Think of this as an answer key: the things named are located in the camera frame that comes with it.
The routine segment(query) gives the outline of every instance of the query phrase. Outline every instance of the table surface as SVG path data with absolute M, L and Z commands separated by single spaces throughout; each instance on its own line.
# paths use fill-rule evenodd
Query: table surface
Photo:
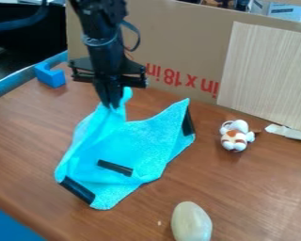
M 180 99 L 154 88 L 135 89 L 128 119 L 148 118 Z M 301 241 L 301 142 L 262 132 L 245 152 L 229 153 L 218 129 L 230 115 L 255 128 L 268 122 L 196 101 L 190 112 L 197 139 L 163 177 L 110 211 L 89 208 L 56 184 L 53 173 L 74 126 L 97 103 L 90 84 L 70 78 L 58 89 L 31 80 L 0 98 L 3 210 L 49 240 L 162 241 L 173 240 L 174 207 L 194 201 L 213 221 L 213 241 Z

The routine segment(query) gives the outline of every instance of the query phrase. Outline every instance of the white and orange toy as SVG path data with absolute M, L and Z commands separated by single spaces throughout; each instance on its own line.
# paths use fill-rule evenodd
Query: white and orange toy
M 241 152 L 246 149 L 248 142 L 253 142 L 253 132 L 248 131 L 248 124 L 244 120 L 229 120 L 220 128 L 222 146 L 228 151 Z

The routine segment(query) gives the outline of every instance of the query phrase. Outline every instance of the black object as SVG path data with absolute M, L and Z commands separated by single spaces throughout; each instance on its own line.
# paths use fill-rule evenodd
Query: black object
M 63 187 L 69 190 L 72 194 L 85 201 L 88 204 L 91 204 L 95 200 L 95 194 L 90 192 L 84 186 L 78 184 L 73 179 L 68 176 L 60 183 Z
M 124 87 L 145 88 L 145 67 L 129 60 L 124 50 L 134 51 L 140 42 L 138 29 L 123 21 L 127 16 L 124 0 L 70 0 L 83 27 L 82 40 L 87 58 L 70 62 L 76 81 L 92 82 L 107 107 L 119 107 Z M 132 49 L 124 46 L 121 25 L 134 31 L 138 41 Z
M 126 168 L 126 167 L 121 166 L 121 165 L 117 165 L 115 163 L 99 160 L 97 165 L 101 168 L 104 168 L 104 169 L 111 169 L 111 170 L 113 170 L 115 172 L 118 172 L 118 173 L 121 173 L 121 174 L 123 174 L 127 177 L 131 177 L 133 175 L 133 170 L 132 169 Z
M 186 137 L 195 133 L 194 125 L 188 107 L 184 116 L 184 120 L 182 121 L 182 133 Z
M 200 4 L 201 0 L 178 0 L 180 2 L 190 3 L 190 4 Z

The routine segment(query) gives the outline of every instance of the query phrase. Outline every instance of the stone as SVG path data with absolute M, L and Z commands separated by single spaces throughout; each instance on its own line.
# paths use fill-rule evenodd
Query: stone
M 170 221 L 176 241 L 210 241 L 212 222 L 205 211 L 191 201 L 178 204 Z

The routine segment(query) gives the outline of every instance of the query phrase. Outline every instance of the black cable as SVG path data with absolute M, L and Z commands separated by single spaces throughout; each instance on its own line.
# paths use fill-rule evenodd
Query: black cable
M 42 0 L 38 11 L 31 17 L 0 23 L 0 32 L 30 26 L 41 21 L 48 13 L 47 0 Z

